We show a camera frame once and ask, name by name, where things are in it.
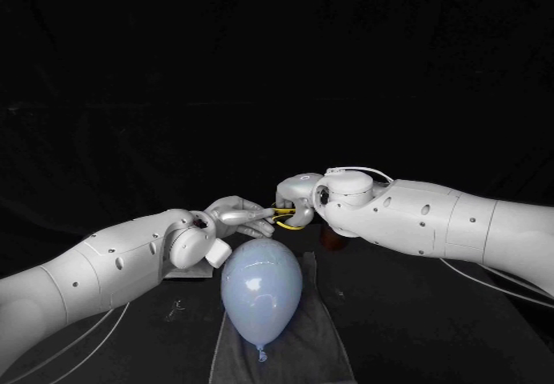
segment white cable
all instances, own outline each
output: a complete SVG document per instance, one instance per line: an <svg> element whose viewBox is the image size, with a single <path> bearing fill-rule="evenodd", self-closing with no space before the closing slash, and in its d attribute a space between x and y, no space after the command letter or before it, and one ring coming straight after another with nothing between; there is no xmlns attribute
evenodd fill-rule
<svg viewBox="0 0 554 384"><path fill-rule="evenodd" d="M537 292L538 294L541 294L543 296L546 296L547 298L550 299L554 299L554 296L551 296L551 294L549 294L547 292L544 292L540 288L531 286L531 284L527 284L525 282L521 282L520 280L517 280L515 278L512 278L511 276L508 276L507 274L504 274L499 270L495 270L494 268L489 268L488 266L485 266L484 264L479 264L479 266L482 266L482 268L485 270L488 270L489 272L492 272L494 274L497 274L498 276L501 276L502 278L505 278L507 280L510 280L511 282L514 282L515 284L518 284L520 286L524 286L528 290L531 290L533 292Z"/></svg>
<svg viewBox="0 0 554 384"><path fill-rule="evenodd" d="M456 269L456 267L453 267L450 265L450 263L442 258L442 262L459 273L462 274L462 276L468 277L468 279L474 280L475 282L478 282L479 284L484 284L485 286L488 286L489 288L492 288L494 290L499 290L501 292L504 292L505 294L511 294L512 296L515 296L517 298L523 298L524 300L528 300L537 304L541 304L543 306L549 306L550 308L554 308L554 305L553 304L549 304L547 302L540 302L540 300L536 300L534 298L528 298L527 296L521 296L520 294L515 294L514 292L510 292L508 290L504 290L502 288L498 288L497 286L492 286L491 284L482 282L478 278L474 278L472 276L469 276L468 274L465 274L461 270Z"/></svg>
<svg viewBox="0 0 554 384"><path fill-rule="evenodd" d="M341 166L338 168L331 168L329 170L367 170L370 172L375 172L375 174L380 174L384 176L388 182L393 182L393 178L390 178L380 170L375 170L374 168L365 168L364 166Z"/></svg>
<svg viewBox="0 0 554 384"><path fill-rule="evenodd" d="M90 335L90 333L96 330L96 328L98 327L98 325L104 322L104 320L107 319L107 317L110 316L110 313L113 312L113 310L110 310L107 312L107 314L104 315L104 317L101 318L101 320L98 321L98 323L93 326L93 328L81 335L81 337L51 357L48 358L38 366L35 366L28 372L25 372L21 376L18 376L16 378L13 378L9 382L6 382L5 384L13 384L15 382L18 382L19 380L22 380L26 376L29 376L29 374L32 374L36 370L39 370L55 358L58 358L58 356L61 356L61 354L64 354L64 352L67 352L67 350Z"/></svg>
<svg viewBox="0 0 554 384"><path fill-rule="evenodd" d="M110 333L107 334L107 336L104 337L104 340L101 341L101 344L98 345L98 347L96 348L96 350L93 350L93 352L90 353L90 355L87 356L87 358L81 361L80 364L75 365L75 367L72 368L72 370L64 374L64 376L61 376L61 378L58 378L57 380L52 381L51 384L55 384L59 380L64 379L65 376L68 376L77 368L81 367L81 365L84 364L84 362L93 357L93 354L96 354L96 352L98 351L98 349L101 348L104 342L107 341L107 338L110 338L110 335L113 334L113 332L116 331L116 328L119 326L119 322L121 321L121 318L124 318L124 312L127 311L127 308L130 307L130 302L127 303L127 305L124 306L124 311L121 312L121 316L119 316L119 321L116 322L116 325L113 326L113 330L110 331Z"/></svg>

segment light blue balloon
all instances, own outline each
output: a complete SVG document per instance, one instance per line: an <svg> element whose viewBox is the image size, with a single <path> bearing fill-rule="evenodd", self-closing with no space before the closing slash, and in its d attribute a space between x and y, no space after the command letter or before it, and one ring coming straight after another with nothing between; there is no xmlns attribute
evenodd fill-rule
<svg viewBox="0 0 554 384"><path fill-rule="evenodd" d="M260 350L283 332L303 292L303 272L289 248L270 238L246 242L222 269L222 304L234 327Z"/></svg>

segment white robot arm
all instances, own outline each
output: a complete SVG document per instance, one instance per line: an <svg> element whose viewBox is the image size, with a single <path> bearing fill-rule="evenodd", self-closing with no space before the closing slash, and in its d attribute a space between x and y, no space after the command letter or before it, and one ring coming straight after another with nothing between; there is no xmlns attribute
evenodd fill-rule
<svg viewBox="0 0 554 384"><path fill-rule="evenodd" d="M384 174L388 184L381 184L360 169L381 174L341 167L279 184L277 207L300 206L289 226L305 226L315 210L342 236L404 254L476 262L554 295L554 208Z"/></svg>
<svg viewBox="0 0 554 384"><path fill-rule="evenodd" d="M0 376L41 340L83 318L119 308L175 268L231 255L222 238L272 236L263 209L238 196L202 211L168 210L94 233L54 260L0 280Z"/></svg>

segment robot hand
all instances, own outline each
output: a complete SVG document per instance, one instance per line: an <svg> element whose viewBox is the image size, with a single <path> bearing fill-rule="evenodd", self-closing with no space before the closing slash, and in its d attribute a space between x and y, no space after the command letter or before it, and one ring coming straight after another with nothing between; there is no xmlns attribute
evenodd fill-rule
<svg viewBox="0 0 554 384"><path fill-rule="evenodd" d="M259 204L238 196L217 200L205 209L217 226L217 237L225 238L235 232L254 238L272 237L274 210L264 209Z"/></svg>
<svg viewBox="0 0 554 384"><path fill-rule="evenodd" d="M315 218L312 189L322 178L322 174L298 174L277 185L276 207L296 208L295 216L286 220L289 226L306 226Z"/></svg>

